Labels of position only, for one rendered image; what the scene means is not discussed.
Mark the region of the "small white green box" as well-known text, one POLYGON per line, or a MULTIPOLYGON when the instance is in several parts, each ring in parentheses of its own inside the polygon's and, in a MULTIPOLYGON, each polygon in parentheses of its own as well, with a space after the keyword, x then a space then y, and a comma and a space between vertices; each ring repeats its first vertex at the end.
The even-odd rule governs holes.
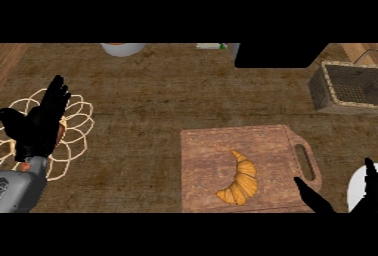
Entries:
POLYGON ((227 49, 227 43, 198 43, 196 49, 223 50, 227 49))

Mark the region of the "brown wicker basket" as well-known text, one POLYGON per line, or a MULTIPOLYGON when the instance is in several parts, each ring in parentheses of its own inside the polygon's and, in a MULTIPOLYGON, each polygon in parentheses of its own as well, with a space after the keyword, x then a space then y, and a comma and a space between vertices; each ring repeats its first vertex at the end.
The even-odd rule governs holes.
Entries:
POLYGON ((323 61, 309 81, 314 110, 326 114, 378 116, 378 65, 360 60, 378 49, 368 49, 353 62, 323 61))

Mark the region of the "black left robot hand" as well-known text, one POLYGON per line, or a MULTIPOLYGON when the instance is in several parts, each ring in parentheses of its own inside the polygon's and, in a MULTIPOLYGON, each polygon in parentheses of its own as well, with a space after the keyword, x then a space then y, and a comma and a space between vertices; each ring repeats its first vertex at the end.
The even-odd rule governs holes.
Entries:
POLYGON ((71 93, 63 77, 56 75, 47 87, 40 105, 27 115, 13 108, 0 109, 0 123, 6 135, 15 140, 15 160, 28 162, 35 156, 47 158, 56 146, 59 121, 71 93))

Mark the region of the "white plate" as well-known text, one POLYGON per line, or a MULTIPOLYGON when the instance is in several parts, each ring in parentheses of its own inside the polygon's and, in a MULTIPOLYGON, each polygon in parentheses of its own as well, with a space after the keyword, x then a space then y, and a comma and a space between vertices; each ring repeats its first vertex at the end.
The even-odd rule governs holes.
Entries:
POLYGON ((347 207, 350 213, 378 213, 378 163, 369 159, 348 182, 347 207))

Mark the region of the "black appliance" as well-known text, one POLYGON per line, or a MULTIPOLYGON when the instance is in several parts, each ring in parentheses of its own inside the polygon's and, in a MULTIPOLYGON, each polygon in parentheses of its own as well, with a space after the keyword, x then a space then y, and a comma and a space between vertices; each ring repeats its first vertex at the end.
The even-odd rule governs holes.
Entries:
POLYGON ((236 68, 307 68, 326 43, 230 43, 236 68))

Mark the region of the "golden croissant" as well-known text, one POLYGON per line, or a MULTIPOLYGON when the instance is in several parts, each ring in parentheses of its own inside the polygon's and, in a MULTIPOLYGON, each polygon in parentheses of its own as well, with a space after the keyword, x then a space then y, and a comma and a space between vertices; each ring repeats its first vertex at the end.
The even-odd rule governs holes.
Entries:
POLYGON ((236 173, 230 185, 216 192, 216 196, 227 203, 238 206, 247 203, 247 199, 252 198, 257 189, 257 168, 252 161, 236 150, 232 150, 236 160, 236 173))

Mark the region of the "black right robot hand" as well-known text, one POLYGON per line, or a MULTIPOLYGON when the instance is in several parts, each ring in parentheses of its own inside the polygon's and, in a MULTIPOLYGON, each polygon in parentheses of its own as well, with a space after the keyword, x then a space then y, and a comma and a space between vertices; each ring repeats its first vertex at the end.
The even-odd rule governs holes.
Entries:
MULTIPOLYGON (((365 174, 365 195, 359 200, 354 208, 351 209, 353 214, 374 214, 378 213, 378 171, 374 166, 371 158, 365 159, 366 174, 365 174)), ((298 187, 300 196, 303 202, 312 208, 316 213, 334 214, 335 210, 319 195, 319 193, 309 187, 300 177, 294 178, 294 182, 298 187)))

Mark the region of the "brown wooden cutting board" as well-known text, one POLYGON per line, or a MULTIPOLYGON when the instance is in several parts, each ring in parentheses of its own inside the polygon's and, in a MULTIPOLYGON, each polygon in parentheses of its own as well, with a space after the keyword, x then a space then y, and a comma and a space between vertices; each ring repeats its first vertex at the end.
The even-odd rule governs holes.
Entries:
POLYGON ((306 184, 322 187, 322 175, 307 141, 285 125, 195 129, 180 132, 182 210, 185 212, 306 213, 294 182, 303 168, 295 152, 301 147, 313 178, 306 184), (216 192, 236 174, 235 153, 245 155, 257 168, 257 193, 244 205, 226 203, 216 192))

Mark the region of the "white round pot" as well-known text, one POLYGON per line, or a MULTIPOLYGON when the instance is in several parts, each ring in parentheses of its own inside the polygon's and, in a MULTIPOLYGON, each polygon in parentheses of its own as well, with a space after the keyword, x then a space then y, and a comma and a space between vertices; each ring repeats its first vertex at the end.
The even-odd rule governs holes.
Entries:
POLYGON ((127 57, 134 55, 145 48, 145 43, 121 43, 121 44, 100 44, 105 52, 115 57, 127 57))

